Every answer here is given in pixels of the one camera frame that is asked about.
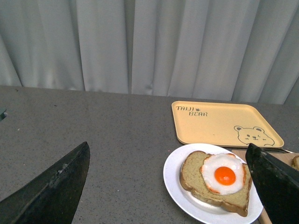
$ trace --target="bread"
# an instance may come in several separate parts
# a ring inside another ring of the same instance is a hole
[[[299,171],[299,155],[296,155],[292,160],[292,167]]]
[[[204,159],[209,157],[202,151],[195,151],[188,155],[184,161],[181,173],[180,183],[182,187],[190,191],[197,199],[209,203],[211,205],[220,206],[227,211],[236,212],[242,217],[248,214],[249,191],[251,188],[251,175],[248,166],[244,164],[246,170],[246,181],[244,187],[230,195],[218,195],[208,190],[205,181],[200,172],[200,167],[203,165]]]

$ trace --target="countertop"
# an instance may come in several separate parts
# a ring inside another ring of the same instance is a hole
[[[74,224],[199,223],[170,197],[163,167],[183,145],[171,104],[211,100],[13,86],[0,86],[0,96],[7,113],[0,122],[0,200],[87,141],[90,167]],[[298,106],[246,104],[282,137],[283,149],[299,152]]]

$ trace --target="cartoon bear face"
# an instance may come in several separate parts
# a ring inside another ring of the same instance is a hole
[[[235,126],[234,129],[238,132],[240,142],[246,145],[253,143],[258,146],[273,146],[275,144],[274,140],[266,135],[260,127],[242,128],[241,126]]]

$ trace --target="curtain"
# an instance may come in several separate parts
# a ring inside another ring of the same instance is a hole
[[[299,105],[299,0],[0,0],[0,84]]]

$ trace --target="table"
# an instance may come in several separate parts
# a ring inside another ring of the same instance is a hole
[[[171,199],[163,166],[182,146],[172,102],[213,101],[13,86],[0,86],[0,96],[7,109],[0,122],[0,200],[87,141],[90,167],[74,224],[199,223]],[[284,149],[299,152],[298,106],[249,105],[284,139]]]

